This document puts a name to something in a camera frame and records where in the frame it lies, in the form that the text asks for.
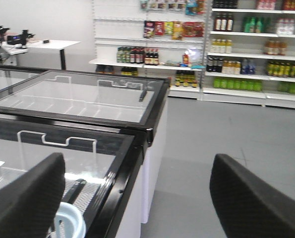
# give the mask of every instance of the white table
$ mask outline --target white table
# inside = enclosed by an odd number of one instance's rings
[[[60,52],[60,63],[61,69],[66,69],[66,60],[64,55],[64,49],[80,43],[80,41],[62,41],[62,40],[49,40],[49,43],[43,44],[42,41],[38,41],[35,43],[28,43],[28,48],[37,48],[37,49],[54,49],[59,50]]]
[[[80,41],[50,40],[50,42],[46,44],[43,44],[43,41],[38,41],[35,43],[27,43],[27,48],[59,50],[61,69],[66,69],[64,49],[78,43],[80,43]],[[9,52],[10,55],[17,55],[28,52],[28,49],[16,49],[14,46],[8,45],[7,42],[3,42],[2,46],[6,51]]]

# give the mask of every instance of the white floor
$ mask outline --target white floor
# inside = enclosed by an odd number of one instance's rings
[[[225,153],[295,199],[295,110],[169,98],[167,144],[142,238],[225,238],[209,180]]]

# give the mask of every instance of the store shelving unit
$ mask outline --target store shelving unit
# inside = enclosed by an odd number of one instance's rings
[[[203,51],[205,36],[201,38],[185,37],[182,41],[172,40],[170,36],[155,36],[146,39],[143,38],[143,31],[145,20],[205,22],[206,14],[187,16],[184,11],[144,11],[140,9],[140,1],[137,0],[105,2],[92,0],[92,6],[96,52],[94,59],[89,63],[116,66],[116,73],[120,71],[119,67],[136,67],[140,76],[171,78],[172,83],[175,82],[176,70],[192,70],[195,71],[195,75],[199,79],[201,78],[201,69],[117,63],[116,55],[118,47],[157,48],[159,49],[160,62],[166,62],[167,60],[181,61],[183,53],[189,47]],[[172,86],[170,96],[199,99],[200,86],[197,88]]]
[[[223,74],[218,72],[205,72],[205,76],[202,79],[203,93],[202,99],[204,101],[215,102],[231,102],[241,104],[255,104],[262,106],[278,106],[295,108],[295,94],[278,92],[278,83],[291,82],[295,83],[295,78],[283,78],[283,77],[270,77],[263,75],[261,72],[265,68],[267,60],[285,60],[295,61],[295,34],[294,35],[278,35],[273,33],[244,33],[241,31],[241,21],[246,15],[260,15],[267,13],[274,19],[278,17],[294,18],[295,11],[283,11],[283,10],[256,10],[254,8],[255,1],[239,0],[240,9],[221,9],[213,8],[211,18],[208,22],[211,23],[210,37],[207,44],[207,56],[220,57],[229,60],[239,60],[242,58],[253,59],[260,72],[255,75],[234,75]],[[214,24],[214,16],[218,12],[232,12],[235,16],[235,30],[232,32],[220,32],[212,31]],[[219,39],[219,36],[223,39],[233,40],[233,52],[231,54],[221,54],[210,52],[211,39]],[[288,52],[286,56],[271,56],[262,54],[262,47],[267,38],[278,38],[279,41],[288,41]],[[213,88],[213,80],[215,77],[227,77],[234,79],[246,79],[246,80],[262,80],[263,91],[251,92],[242,90],[230,90]]]

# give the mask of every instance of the white wall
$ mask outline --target white wall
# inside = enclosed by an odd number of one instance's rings
[[[0,0],[0,25],[21,33],[28,29],[38,39],[81,41],[65,49],[69,70],[94,71],[91,0]],[[60,68],[59,51],[30,49],[21,66]]]

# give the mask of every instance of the chest freezer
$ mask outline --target chest freezer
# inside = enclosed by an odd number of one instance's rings
[[[47,71],[0,91],[0,112],[147,131],[157,128],[166,80]]]
[[[0,189],[60,152],[66,167],[63,198],[76,181],[84,181],[73,205],[83,214],[88,237],[114,237],[143,162],[146,134],[70,126],[0,115]]]
[[[8,89],[9,87],[20,83],[28,78],[38,75],[43,72],[41,69],[32,68],[2,68],[0,67],[0,90]]]

